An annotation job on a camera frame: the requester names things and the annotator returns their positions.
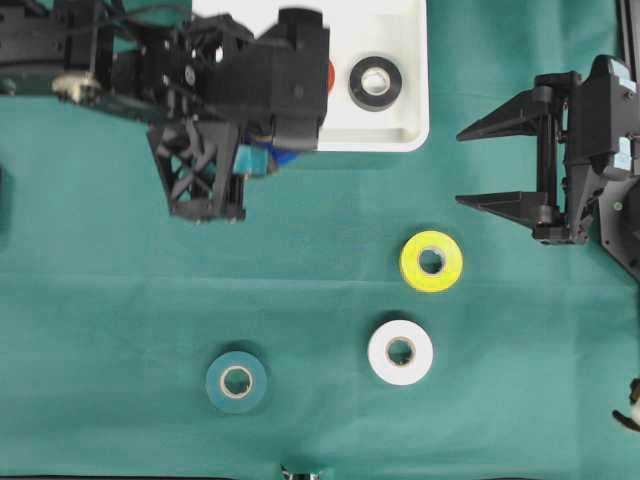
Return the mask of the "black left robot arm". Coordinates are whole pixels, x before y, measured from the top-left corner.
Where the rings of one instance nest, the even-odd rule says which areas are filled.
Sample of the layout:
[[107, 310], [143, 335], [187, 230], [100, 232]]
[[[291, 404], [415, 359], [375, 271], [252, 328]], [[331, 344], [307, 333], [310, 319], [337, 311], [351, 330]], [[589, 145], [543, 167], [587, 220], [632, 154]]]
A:
[[208, 85], [255, 44], [228, 14], [189, 15], [174, 26], [143, 20], [120, 1], [5, 1], [1, 92], [54, 96], [147, 126], [171, 215], [241, 221], [241, 146], [271, 138], [274, 117], [243, 100], [213, 100]]

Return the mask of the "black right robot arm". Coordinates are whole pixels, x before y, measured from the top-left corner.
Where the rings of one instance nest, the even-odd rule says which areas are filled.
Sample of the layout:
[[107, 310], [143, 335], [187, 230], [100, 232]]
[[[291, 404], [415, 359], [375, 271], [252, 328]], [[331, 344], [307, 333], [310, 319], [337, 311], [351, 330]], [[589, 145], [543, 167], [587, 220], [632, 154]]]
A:
[[533, 136], [533, 192], [459, 195], [458, 203], [531, 230], [545, 245], [583, 245], [600, 226], [600, 243], [639, 276], [639, 4], [621, 1], [622, 55], [597, 56], [587, 78], [539, 75], [457, 135], [459, 141]]

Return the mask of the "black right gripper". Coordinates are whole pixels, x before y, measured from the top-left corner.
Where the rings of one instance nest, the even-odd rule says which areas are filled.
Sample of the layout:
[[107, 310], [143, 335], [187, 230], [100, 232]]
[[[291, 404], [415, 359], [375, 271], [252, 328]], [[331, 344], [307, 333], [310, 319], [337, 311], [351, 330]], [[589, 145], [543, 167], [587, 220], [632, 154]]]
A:
[[639, 117], [633, 112], [638, 100], [628, 66], [612, 56], [597, 56], [586, 80], [575, 72], [538, 76], [533, 90], [517, 94], [456, 140], [538, 133], [539, 192], [455, 200], [533, 229], [533, 238], [543, 244], [584, 244], [608, 183], [631, 177], [628, 134]]

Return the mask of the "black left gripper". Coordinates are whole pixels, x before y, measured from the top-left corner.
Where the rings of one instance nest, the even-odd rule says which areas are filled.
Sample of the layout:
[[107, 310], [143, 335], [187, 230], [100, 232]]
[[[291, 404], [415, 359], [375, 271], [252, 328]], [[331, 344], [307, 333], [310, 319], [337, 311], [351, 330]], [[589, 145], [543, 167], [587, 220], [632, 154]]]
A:
[[278, 167], [269, 149], [239, 146], [241, 128], [217, 116], [206, 88], [216, 55], [239, 53], [253, 34], [228, 14], [174, 27], [122, 17], [114, 32], [134, 46], [113, 57], [109, 111], [148, 125], [170, 214], [194, 222], [243, 218], [239, 175], [269, 176]]

